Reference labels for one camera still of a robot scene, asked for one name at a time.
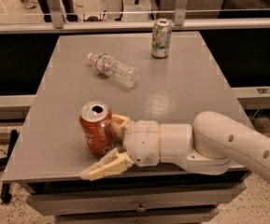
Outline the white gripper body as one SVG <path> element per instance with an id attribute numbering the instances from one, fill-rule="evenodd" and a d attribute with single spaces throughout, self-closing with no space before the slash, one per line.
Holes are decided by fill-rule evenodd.
<path id="1" fill-rule="evenodd" d="M 136 166 L 156 166 L 160 162 L 160 125 L 153 120 L 140 120 L 127 125 L 123 146 Z"/>

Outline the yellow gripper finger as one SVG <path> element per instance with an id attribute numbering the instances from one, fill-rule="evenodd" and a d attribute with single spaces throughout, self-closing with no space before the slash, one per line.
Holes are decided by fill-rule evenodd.
<path id="1" fill-rule="evenodd" d="M 98 180 L 104 177 L 119 175 L 134 165 L 134 161 L 126 153 L 116 148 L 109 151 L 100 161 L 82 170 L 79 176 L 84 180 Z"/>
<path id="2" fill-rule="evenodd" d="M 112 123 L 114 133 L 122 141 L 124 138 L 125 130 L 128 128 L 130 124 L 133 123 L 133 121 L 123 115 L 113 114 Z"/>

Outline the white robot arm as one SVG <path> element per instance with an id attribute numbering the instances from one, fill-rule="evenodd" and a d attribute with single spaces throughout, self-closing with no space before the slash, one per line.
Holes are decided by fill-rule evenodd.
<path id="1" fill-rule="evenodd" d="M 201 175 L 221 175 L 234 161 L 270 183 L 270 138 L 220 113 L 199 113 L 193 124 L 126 121 L 122 144 L 82 170 L 80 177 L 97 180 L 130 167 L 172 163 Z"/>

